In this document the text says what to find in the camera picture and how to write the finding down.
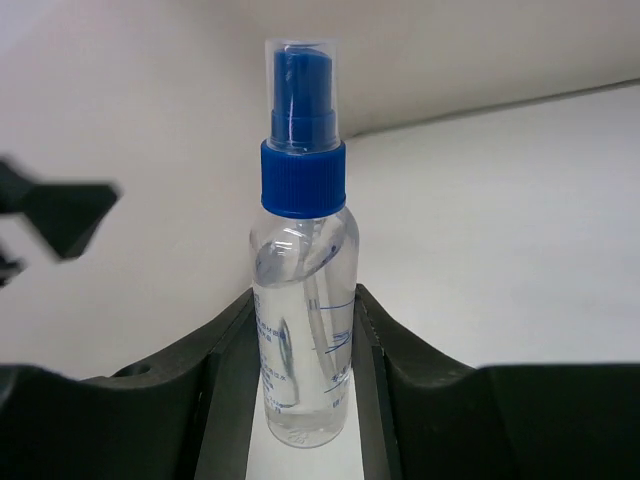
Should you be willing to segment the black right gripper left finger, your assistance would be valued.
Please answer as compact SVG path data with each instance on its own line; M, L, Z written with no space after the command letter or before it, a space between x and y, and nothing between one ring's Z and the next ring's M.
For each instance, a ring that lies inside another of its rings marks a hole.
M110 377L85 380L97 399L82 479L242 479L259 360L253 294Z

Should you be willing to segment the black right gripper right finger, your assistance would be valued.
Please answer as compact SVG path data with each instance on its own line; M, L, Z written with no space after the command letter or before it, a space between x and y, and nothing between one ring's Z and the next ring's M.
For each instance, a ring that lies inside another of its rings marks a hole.
M365 478L489 477L484 373L402 326L364 285L356 288L353 355Z

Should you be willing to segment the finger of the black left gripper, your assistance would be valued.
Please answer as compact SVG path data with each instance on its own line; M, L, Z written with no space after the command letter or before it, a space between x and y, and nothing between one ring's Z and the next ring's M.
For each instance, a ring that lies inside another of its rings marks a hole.
M1 157L1 215L25 221L59 262L84 254L119 198L112 182L38 179Z

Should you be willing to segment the clear spray bottle blue cap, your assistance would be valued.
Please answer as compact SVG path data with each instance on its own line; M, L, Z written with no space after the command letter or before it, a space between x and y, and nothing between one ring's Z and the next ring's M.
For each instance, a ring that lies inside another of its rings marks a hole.
M359 230L346 205L336 45L274 39L265 53L270 130L249 236L264 409L279 441L310 449L346 422Z

